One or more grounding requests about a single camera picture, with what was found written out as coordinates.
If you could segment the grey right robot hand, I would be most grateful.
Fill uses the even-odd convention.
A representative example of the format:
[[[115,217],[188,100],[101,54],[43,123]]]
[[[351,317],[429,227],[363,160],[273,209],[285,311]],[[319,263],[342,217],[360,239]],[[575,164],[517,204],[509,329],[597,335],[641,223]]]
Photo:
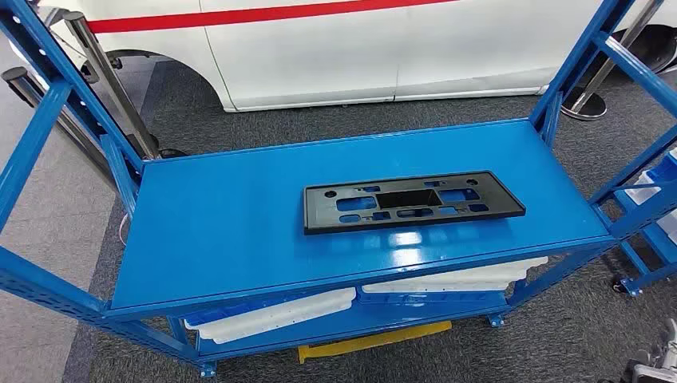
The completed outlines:
[[[676,382],[676,320],[667,319],[666,327],[666,345],[659,355],[638,351],[626,364],[622,382]]]

